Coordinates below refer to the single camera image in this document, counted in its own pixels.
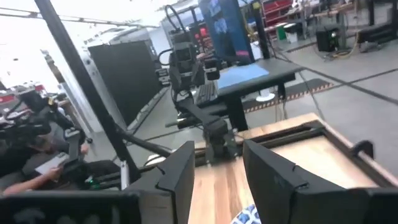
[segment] black table leg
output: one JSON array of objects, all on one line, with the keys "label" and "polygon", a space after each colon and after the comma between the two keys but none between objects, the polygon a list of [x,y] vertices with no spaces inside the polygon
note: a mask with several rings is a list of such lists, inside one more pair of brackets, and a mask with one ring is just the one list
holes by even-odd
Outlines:
[{"label": "black table leg", "polygon": [[241,98],[232,97],[225,99],[224,102],[228,110],[228,116],[229,120],[231,121],[232,128],[237,128],[238,131],[245,131],[249,129],[244,116]]},{"label": "black table leg", "polygon": [[286,99],[286,89],[285,84],[278,85],[278,100],[285,100]]}]

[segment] screen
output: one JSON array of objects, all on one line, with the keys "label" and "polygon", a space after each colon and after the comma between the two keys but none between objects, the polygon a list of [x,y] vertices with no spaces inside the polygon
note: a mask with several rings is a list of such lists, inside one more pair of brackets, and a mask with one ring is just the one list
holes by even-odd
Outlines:
[{"label": "screen", "polygon": [[237,0],[202,0],[199,7],[205,19],[216,54],[254,62],[243,15]]}]

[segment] black panel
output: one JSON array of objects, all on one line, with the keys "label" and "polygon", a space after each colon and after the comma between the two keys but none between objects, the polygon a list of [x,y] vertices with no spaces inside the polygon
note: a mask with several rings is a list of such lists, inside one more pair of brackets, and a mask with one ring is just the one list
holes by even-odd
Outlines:
[{"label": "black panel", "polygon": [[1,223],[141,223],[138,196],[118,191],[31,191],[0,198]]},{"label": "black panel", "polygon": [[146,41],[89,47],[127,125],[161,89]]}]

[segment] blue mat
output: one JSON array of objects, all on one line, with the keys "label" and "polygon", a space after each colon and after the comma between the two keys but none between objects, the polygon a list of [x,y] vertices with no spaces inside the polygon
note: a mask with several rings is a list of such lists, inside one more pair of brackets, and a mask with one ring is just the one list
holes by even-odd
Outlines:
[{"label": "blue mat", "polygon": [[220,79],[217,80],[218,89],[268,74],[269,72],[267,70],[261,68],[255,63],[245,66],[232,67],[226,72],[222,73]]}]

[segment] wooden table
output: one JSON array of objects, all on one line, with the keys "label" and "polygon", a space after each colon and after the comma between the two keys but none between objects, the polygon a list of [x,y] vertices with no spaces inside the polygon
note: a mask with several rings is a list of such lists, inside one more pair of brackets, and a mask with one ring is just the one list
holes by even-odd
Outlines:
[{"label": "wooden table", "polygon": [[[239,135],[245,138],[253,138],[317,119],[319,119],[318,116],[313,113],[306,114],[243,131]],[[323,121],[322,123],[347,146],[352,146],[342,135],[331,129]],[[203,142],[195,144],[196,148],[203,148],[204,146]],[[278,147],[273,151],[342,187],[377,187],[369,177],[350,163],[341,152],[322,137]],[[377,162],[364,153],[360,153],[359,156],[389,179],[390,182],[398,186],[398,180]],[[203,166],[195,169],[189,224],[230,223],[244,207],[250,204],[253,204],[253,198],[246,181],[242,158],[218,166]]]}]

